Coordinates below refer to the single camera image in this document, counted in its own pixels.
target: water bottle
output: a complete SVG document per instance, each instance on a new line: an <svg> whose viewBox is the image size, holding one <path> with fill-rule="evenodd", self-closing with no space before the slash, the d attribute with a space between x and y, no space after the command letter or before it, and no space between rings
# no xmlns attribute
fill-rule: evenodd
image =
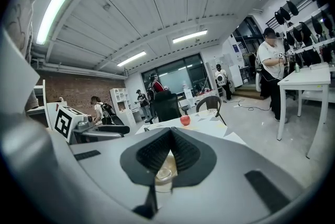
<svg viewBox="0 0 335 224"><path fill-rule="evenodd" d="M298 63L295 63L294 69L295 69L295 72L300 72L300 67L299 67Z"/></svg>

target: brick wall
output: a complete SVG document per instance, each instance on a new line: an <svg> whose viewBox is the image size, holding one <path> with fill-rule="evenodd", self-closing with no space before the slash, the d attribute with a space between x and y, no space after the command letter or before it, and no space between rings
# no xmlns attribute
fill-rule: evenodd
<svg viewBox="0 0 335 224"><path fill-rule="evenodd" d="M94 106L90 104L92 96L100 97L102 102L113 104L109 90L125 88L123 80L115 80L93 76L83 76L58 72L38 71L38 85L46 81L47 102L58 101L63 97L68 106L83 113L95 116Z"/></svg>

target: white tile floor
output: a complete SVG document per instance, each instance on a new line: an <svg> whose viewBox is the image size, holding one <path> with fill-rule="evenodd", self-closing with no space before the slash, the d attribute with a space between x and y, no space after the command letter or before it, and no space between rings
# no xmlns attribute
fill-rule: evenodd
<svg viewBox="0 0 335 224"><path fill-rule="evenodd" d="M307 159L306 153L314 138L319 121L321 103L304 100L301 117L297 117L298 101L287 99L286 114L288 123L285 124L281 141L277 141L279 122L269 111L238 107L237 101L242 106L256 106L268 109L271 99L256 100L244 97L234 97L235 103L223 103L220 114L227 126L231 128L247 145L263 155L293 176L303 187L308 187L317 181L324 173L330 158L335 153L335 105L329 104L327 122L323 125L324 144L320 146L321 155L315 159ZM132 128L129 136L144 124L138 122Z"/></svg>

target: white wall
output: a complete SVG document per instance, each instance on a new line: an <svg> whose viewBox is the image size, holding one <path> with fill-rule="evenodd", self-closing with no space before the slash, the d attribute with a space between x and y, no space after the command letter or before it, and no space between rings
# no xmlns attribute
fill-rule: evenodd
<svg viewBox="0 0 335 224"><path fill-rule="evenodd" d="M255 19L258 27L262 31L267 27L266 22L274 17L274 13L279 10L281 6L284 6L288 0L268 0L268 2L263 6L263 13L251 13L250 15ZM304 19L306 16L309 16L313 11L318 9L316 2L311 3L306 8L301 10L297 16L293 16L290 20L292 23L297 23ZM281 25L274 29L276 32L286 32L286 27Z"/></svg>
<svg viewBox="0 0 335 224"><path fill-rule="evenodd" d="M212 72L211 70L208 70L206 62L209 62L210 60L214 58L220 58L224 54L230 54L230 57L233 61L234 65L239 65L240 67L244 67L244 61L242 58L242 52L239 49L239 53L236 53L233 48L233 44L238 44L234 37L229 36L229 38L223 42L223 44L218 44L216 46L206 47L204 49L200 50L200 55L203 60L203 63L205 65L205 69L207 74ZM216 89L215 81L213 81L213 78L211 76L208 77L209 82L212 86L212 88Z"/></svg>
<svg viewBox="0 0 335 224"><path fill-rule="evenodd" d="M126 89L128 90L128 94L130 97L130 102L132 107L134 106L134 102L137 101L138 94L136 94L137 89L141 90L141 92L147 95L147 91L144 87L142 74L140 72L136 72L130 74L127 79L125 79Z"/></svg>

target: wall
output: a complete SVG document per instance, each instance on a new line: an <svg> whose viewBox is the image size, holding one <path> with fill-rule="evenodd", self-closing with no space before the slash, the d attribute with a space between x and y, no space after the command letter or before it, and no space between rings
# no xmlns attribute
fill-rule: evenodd
<svg viewBox="0 0 335 224"><path fill-rule="evenodd" d="M100 97L102 102L112 104L109 90L125 88L122 80L104 79L92 76L82 76L57 72L38 71L40 75L38 85L46 81L47 102L55 102L59 97L67 101L68 106L86 114L95 115L92 96Z"/></svg>
<svg viewBox="0 0 335 224"><path fill-rule="evenodd" d="M233 44L237 45L238 43L236 42L234 37L229 36L229 38L226 41L224 41L223 44L218 44L217 46L211 46L211 47L206 47L204 49L201 49L200 55L201 55L201 58L204 64L214 58L219 58L223 56L224 54L230 54L230 57L234 65L239 65L240 67L244 67L242 53L240 49L239 49L239 53L236 53L234 51L234 48L232 47ZM211 71L208 70L208 67L206 65L205 65L205 68L206 68L207 74L209 74L209 72ZM209 76L209 82L211 86L214 89L216 89L215 81L213 78L211 78L211 76Z"/></svg>
<svg viewBox="0 0 335 224"><path fill-rule="evenodd" d="M138 94L136 94L137 89L141 90L141 93L147 95L147 91L144 87L142 74L140 72L132 73L125 79L125 86L128 90L131 104L137 101Z"/></svg>
<svg viewBox="0 0 335 224"><path fill-rule="evenodd" d="M287 0L268 0L263 6L263 13L251 13L250 15L255 19L258 27L264 31L267 27L266 22L274 17L274 13L279 10L281 6L286 4ZM318 9L316 2L309 4L303 10L299 12L297 16L293 16L290 20L292 23L297 23L304 19L306 16L309 16L312 12ZM286 32L286 26L278 26L274 29L276 32Z"/></svg>

